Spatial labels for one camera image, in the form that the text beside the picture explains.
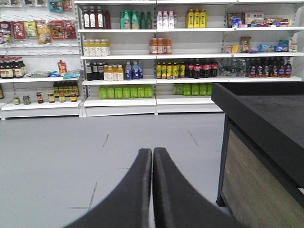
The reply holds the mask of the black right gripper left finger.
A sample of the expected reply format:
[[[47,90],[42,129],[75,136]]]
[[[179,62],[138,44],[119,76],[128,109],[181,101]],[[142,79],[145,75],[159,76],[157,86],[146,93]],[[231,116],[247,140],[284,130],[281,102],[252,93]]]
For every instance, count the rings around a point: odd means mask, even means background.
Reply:
[[[109,195],[67,228],[148,228],[152,151],[142,148]]]

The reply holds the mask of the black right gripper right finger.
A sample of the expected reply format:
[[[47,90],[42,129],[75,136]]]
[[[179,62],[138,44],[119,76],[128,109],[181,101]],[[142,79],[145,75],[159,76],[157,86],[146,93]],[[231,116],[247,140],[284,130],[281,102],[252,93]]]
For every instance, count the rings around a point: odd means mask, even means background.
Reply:
[[[167,150],[153,151],[152,195],[157,228],[238,228],[240,224],[200,195]]]

